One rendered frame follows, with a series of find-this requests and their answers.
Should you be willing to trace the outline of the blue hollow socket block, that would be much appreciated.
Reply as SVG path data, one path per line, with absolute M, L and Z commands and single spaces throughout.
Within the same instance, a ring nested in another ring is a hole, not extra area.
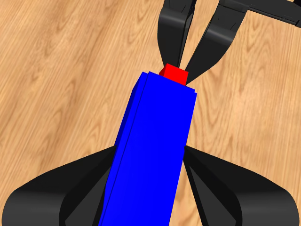
M 196 101 L 155 73 L 135 84 L 116 141 L 98 226 L 168 226 Z

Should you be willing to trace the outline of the thin red peg bar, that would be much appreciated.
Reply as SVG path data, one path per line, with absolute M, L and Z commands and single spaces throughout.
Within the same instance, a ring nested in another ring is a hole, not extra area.
M 170 64 L 166 64 L 164 68 L 159 72 L 160 76 L 180 83 L 182 85 L 187 84 L 188 74 L 188 71 L 182 70 L 179 67 Z

